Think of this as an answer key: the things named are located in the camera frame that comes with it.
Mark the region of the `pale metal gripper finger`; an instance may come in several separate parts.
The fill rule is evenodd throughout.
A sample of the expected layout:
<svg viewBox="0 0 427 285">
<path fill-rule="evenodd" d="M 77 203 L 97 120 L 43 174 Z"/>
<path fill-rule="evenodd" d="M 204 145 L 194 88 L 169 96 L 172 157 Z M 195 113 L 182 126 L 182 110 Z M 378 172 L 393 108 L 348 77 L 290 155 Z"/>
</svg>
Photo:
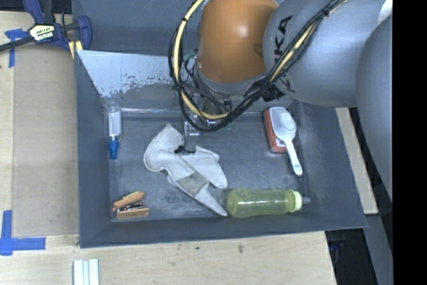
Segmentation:
<svg viewBox="0 0 427 285">
<path fill-rule="evenodd" d="M 194 128 L 190 123 L 183 124 L 183 147 L 187 153 L 194 153 L 196 151 L 198 137 L 198 129 Z"/>
</svg>

